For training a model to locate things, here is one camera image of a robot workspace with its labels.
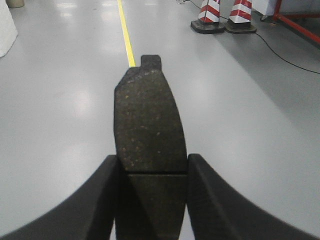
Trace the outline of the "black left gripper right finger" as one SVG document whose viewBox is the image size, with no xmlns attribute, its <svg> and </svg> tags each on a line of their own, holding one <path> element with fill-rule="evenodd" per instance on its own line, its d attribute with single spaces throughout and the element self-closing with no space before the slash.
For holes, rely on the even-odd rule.
<svg viewBox="0 0 320 240">
<path fill-rule="evenodd" d="M 187 209 L 196 240 L 314 240 L 229 185 L 200 154 L 188 156 Z"/>
</svg>

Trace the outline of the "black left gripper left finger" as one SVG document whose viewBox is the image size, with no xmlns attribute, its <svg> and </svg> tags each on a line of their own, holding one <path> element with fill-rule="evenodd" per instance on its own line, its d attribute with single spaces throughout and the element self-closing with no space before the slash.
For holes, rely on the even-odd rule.
<svg viewBox="0 0 320 240">
<path fill-rule="evenodd" d="M 108 240 L 117 208 L 119 162 L 109 155 L 61 204 L 3 240 Z"/>
</svg>

